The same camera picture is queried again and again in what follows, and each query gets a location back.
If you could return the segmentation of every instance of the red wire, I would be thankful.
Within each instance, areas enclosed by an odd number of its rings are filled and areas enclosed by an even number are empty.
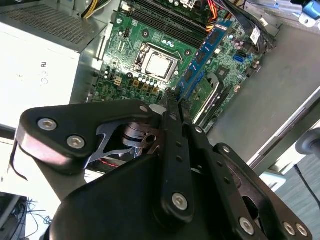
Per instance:
[[[109,163],[109,162],[106,162],[106,161],[103,161],[102,159],[99,159],[101,163],[105,164],[105,165],[108,165],[110,167],[114,167],[114,168],[118,168],[119,166],[116,165],[116,164],[112,164],[112,163]]]

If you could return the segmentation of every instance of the black cable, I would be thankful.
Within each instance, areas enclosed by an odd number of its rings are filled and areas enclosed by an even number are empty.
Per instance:
[[[23,207],[23,213],[22,213],[22,216],[21,216],[21,218],[20,218],[20,220],[19,220],[19,223],[18,223],[18,225],[16,226],[16,228],[15,228],[15,230],[14,230],[14,232],[13,232],[12,236],[9,238],[9,240],[12,240],[12,239],[14,238],[14,236],[15,236],[15,234],[16,234],[16,232],[17,232],[18,228],[19,228],[19,226],[21,225],[21,222],[22,222],[22,220],[23,220],[23,218],[24,218],[24,215],[25,215],[25,213],[27,212],[27,208],[26,208],[24,205],[22,205],[22,207]]]
[[[310,194],[312,195],[312,197],[314,198],[314,200],[316,201],[316,203],[318,204],[318,207],[320,209],[320,201],[317,197],[317,195],[314,193],[314,191],[311,189],[311,187],[309,186],[309,184],[307,183],[306,179],[304,178],[304,176],[302,175],[298,165],[294,165],[294,169],[296,171],[296,173],[299,175],[299,177],[301,178],[302,182],[304,183],[305,187],[308,189],[308,191],[310,192]]]
[[[38,224],[35,216],[32,214],[33,209],[31,210],[31,208],[30,208],[30,205],[33,205],[34,207],[36,207],[36,205],[33,204],[33,200],[32,199],[31,200],[28,199],[27,204],[28,204],[28,207],[27,207],[26,214],[31,214],[31,216],[32,216],[32,218],[33,218],[33,220],[35,221],[35,224],[36,224],[36,230],[35,230],[35,232],[33,232],[32,234],[29,234],[28,236],[25,236],[23,238],[19,238],[20,240],[24,240],[26,238],[31,237],[32,235],[36,234],[38,232],[38,230],[39,230],[39,224]]]
[[[13,171],[15,172],[15,174],[17,174],[20,178],[28,181],[28,179],[27,179],[25,176],[23,176],[23,175],[21,175],[20,173],[17,172],[17,170],[15,169],[15,166],[14,166],[14,160],[15,160],[15,155],[16,155],[17,147],[18,147],[18,141],[15,139],[15,140],[14,140],[14,143],[13,143],[12,152],[11,152],[11,155],[10,155],[9,164],[10,164],[10,166],[12,167]]]

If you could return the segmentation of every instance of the green circuit board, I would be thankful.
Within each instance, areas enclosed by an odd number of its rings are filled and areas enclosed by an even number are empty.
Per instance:
[[[139,99],[146,104],[157,104],[166,88],[176,86],[198,49],[125,14],[118,12],[115,19],[92,101]],[[243,42],[249,38],[236,22],[230,32],[234,39]],[[133,66],[144,44],[151,44],[160,52],[177,59],[176,69],[169,81],[161,81],[134,71]],[[215,117],[223,112],[241,83],[249,77],[247,69],[261,58],[246,49],[241,51],[247,54],[243,63],[234,60],[237,47],[229,37],[225,37],[204,69],[205,75],[211,72],[216,74],[221,68],[227,70],[222,82],[224,89],[229,92]],[[194,118],[199,113],[212,93],[213,87],[204,77],[189,99],[191,117]]]
[[[147,104],[156,104],[163,96],[166,88],[172,88],[176,85],[197,50],[121,13],[118,14],[116,19],[118,23],[116,21],[112,29],[93,100],[99,102],[140,99]],[[125,37],[124,34],[127,29],[130,32],[129,36]],[[151,43],[160,51],[178,59],[177,69],[170,81],[163,82],[151,78],[150,81],[156,82],[158,86],[154,87],[155,85],[151,86],[149,84],[148,88],[144,87],[145,83],[139,81],[139,77],[148,77],[145,74],[132,71],[143,43]],[[115,85],[116,77],[121,78],[120,86]]]

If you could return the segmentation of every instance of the silver bolt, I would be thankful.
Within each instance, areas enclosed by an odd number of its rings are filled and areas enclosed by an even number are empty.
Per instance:
[[[285,230],[292,236],[296,235],[294,228],[287,222],[283,223]]]
[[[304,228],[302,225],[300,225],[299,223],[296,224],[296,228],[299,230],[299,232],[300,232],[303,236],[305,236],[305,237],[308,236],[307,230],[305,230],[305,228]]]
[[[170,114],[170,118],[172,118],[173,120],[177,120],[177,117],[175,115],[173,115],[172,113]]]
[[[53,131],[57,128],[57,123],[49,118],[43,118],[38,121],[38,126],[42,130]]]
[[[86,145],[85,140],[76,135],[68,137],[66,142],[73,149],[82,149]]]
[[[198,133],[202,133],[202,129],[198,126],[195,127],[195,130],[198,132]]]
[[[222,148],[223,148],[223,150],[224,150],[227,154],[230,153],[230,149],[227,148],[226,146],[223,146]]]
[[[249,235],[255,234],[255,229],[252,226],[251,222],[245,217],[240,217],[239,223],[241,228]]]
[[[140,109],[144,112],[148,112],[148,109],[145,106],[140,106]]]
[[[188,208],[188,201],[182,194],[176,192],[172,195],[173,204],[181,211],[185,211]]]

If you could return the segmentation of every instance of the tangled wires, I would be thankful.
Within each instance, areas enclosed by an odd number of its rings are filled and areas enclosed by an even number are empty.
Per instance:
[[[206,31],[210,32],[214,28],[218,20],[218,10],[217,10],[216,4],[212,0],[207,0],[207,1],[212,13],[212,17],[210,17],[208,20],[208,23],[206,25]]]

